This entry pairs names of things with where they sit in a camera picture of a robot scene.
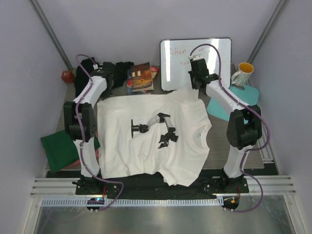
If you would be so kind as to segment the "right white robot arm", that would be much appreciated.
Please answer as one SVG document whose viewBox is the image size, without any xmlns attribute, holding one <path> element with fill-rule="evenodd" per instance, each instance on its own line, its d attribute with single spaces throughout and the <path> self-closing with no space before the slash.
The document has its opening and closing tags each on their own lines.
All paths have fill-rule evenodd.
<svg viewBox="0 0 312 234">
<path fill-rule="evenodd" d="M 201 56 L 189 56 L 191 84 L 215 100 L 229 114 L 226 137 L 230 144 L 227 162 L 219 179 L 219 186 L 227 193 L 235 193 L 242 184 L 244 166 L 249 151 L 262 137 L 261 111 L 257 105 L 249 106 L 229 88 L 222 85 L 217 74 L 210 74 Z"/>
</svg>

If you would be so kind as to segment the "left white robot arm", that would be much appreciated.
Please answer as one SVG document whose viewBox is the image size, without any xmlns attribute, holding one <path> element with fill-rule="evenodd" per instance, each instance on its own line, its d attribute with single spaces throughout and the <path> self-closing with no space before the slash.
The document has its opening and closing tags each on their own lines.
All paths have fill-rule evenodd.
<svg viewBox="0 0 312 234">
<path fill-rule="evenodd" d="M 104 182 L 100 176 L 100 167 L 94 146 L 97 133 L 97 118 L 94 106 L 104 92 L 114 85 L 115 65 L 111 62 L 94 64 L 86 86 L 73 100 L 63 105 L 64 128 L 77 148 L 81 164 L 81 176 L 76 185 L 77 195 L 100 194 Z"/>
</svg>

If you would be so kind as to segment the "blue Nineteen Eighty-Four book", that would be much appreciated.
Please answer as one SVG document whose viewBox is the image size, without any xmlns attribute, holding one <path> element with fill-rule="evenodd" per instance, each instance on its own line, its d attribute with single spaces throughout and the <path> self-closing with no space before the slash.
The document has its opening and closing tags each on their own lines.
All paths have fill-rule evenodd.
<svg viewBox="0 0 312 234">
<path fill-rule="evenodd" d="M 144 95 L 151 94 L 151 90 L 142 90 L 142 91 L 133 91 L 132 90 L 132 81 L 131 81 L 131 71 L 127 70 L 127 94 L 128 95 Z"/>
</svg>

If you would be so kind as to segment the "red Treehouse book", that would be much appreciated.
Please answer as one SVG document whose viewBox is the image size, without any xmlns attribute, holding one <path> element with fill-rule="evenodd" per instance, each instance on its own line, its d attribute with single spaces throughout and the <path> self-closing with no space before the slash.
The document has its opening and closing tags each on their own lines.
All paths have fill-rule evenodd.
<svg viewBox="0 0 312 234">
<path fill-rule="evenodd" d="M 159 68 L 156 66 L 151 66 L 151 74 L 152 74 L 152 79 L 155 79 L 159 72 Z"/>
</svg>

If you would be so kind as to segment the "brown Edward Tulane book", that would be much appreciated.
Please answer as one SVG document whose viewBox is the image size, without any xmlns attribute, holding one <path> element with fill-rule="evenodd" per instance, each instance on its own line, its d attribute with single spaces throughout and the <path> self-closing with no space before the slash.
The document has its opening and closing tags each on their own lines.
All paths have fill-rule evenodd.
<svg viewBox="0 0 312 234">
<path fill-rule="evenodd" d="M 141 92 L 154 89 L 152 71 L 149 62 L 131 66 L 130 72 L 132 91 Z"/>
</svg>

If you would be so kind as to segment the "white t-shirt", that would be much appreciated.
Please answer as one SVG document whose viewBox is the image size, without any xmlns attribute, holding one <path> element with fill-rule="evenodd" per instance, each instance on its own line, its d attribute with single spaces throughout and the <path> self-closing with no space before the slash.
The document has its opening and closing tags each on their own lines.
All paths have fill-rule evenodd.
<svg viewBox="0 0 312 234">
<path fill-rule="evenodd" d="M 158 113 L 170 116 L 177 142 L 160 148 L 167 133 L 156 123 L 146 133 L 132 133 L 131 126 L 147 124 Z M 198 90 L 182 89 L 165 95 L 111 97 L 97 103 L 99 166 L 103 178 L 160 173 L 172 185 L 190 186 L 199 176 L 209 154 L 206 141 L 211 128 Z"/>
</svg>

